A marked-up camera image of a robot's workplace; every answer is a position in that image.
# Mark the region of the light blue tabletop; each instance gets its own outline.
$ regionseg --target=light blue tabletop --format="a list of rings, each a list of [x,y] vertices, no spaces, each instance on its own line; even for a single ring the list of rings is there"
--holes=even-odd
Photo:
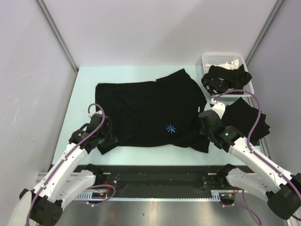
[[[84,123],[90,122],[87,117],[89,104],[95,102],[95,87],[98,83],[128,83],[155,81],[184,68],[195,80],[207,100],[210,95],[201,85],[201,66],[124,66],[124,67],[81,67],[76,78],[62,131],[56,147],[53,164],[63,154],[71,134]],[[192,148],[181,148],[173,145],[160,147],[116,147],[101,155],[94,149],[81,164],[95,165],[244,165],[242,161],[223,150],[217,149],[212,143],[209,153],[195,151]]]

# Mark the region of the plastic laundry basket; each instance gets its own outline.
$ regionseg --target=plastic laundry basket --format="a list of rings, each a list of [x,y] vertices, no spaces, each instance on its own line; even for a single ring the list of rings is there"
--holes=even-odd
[[[240,54],[236,53],[205,53],[202,55],[202,63],[203,63],[203,71],[204,74],[206,74],[206,68],[205,64],[211,64],[211,65],[220,65],[224,64],[226,62],[230,63],[233,60],[239,60],[239,66],[242,64],[244,65],[245,71],[248,72],[248,69],[246,67],[246,62],[244,58]],[[248,84],[246,84],[243,87],[244,90],[250,91],[254,94],[254,89],[252,82],[250,81]],[[240,97],[250,97],[250,94],[226,94],[224,96],[221,96],[221,98],[227,98],[227,99],[238,99]]]

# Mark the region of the reflective floor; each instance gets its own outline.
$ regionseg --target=reflective floor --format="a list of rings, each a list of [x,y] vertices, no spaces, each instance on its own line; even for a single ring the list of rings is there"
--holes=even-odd
[[[250,207],[263,226],[287,226],[267,204],[247,194]],[[243,203],[242,195],[235,203]],[[217,202],[111,201],[102,206],[68,207],[57,226],[256,226],[247,210],[222,208]]]

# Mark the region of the clothing pile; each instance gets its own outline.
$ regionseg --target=clothing pile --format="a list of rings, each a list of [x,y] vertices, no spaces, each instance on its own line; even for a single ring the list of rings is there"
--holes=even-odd
[[[198,114],[204,111],[206,98],[184,69],[156,81],[100,83],[96,86],[95,102],[110,118],[109,131],[114,134],[111,136],[113,142],[98,145],[102,154],[117,146],[167,144],[208,153],[209,141],[199,133],[201,124],[198,119]],[[239,99],[226,107],[222,122],[247,136],[257,114],[257,109]],[[266,115],[261,114],[251,137],[254,145],[269,134],[265,118]]]
[[[252,76],[245,72],[244,65],[239,66],[239,61],[234,60],[230,64],[210,65],[206,64],[206,74],[202,78],[202,84],[210,95],[221,94],[229,89],[243,89],[249,83]]]

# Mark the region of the blue starburst print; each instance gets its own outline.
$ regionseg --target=blue starburst print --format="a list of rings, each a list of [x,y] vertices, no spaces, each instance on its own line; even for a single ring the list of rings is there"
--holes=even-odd
[[[175,133],[176,128],[172,125],[167,126],[167,132],[168,133]]]

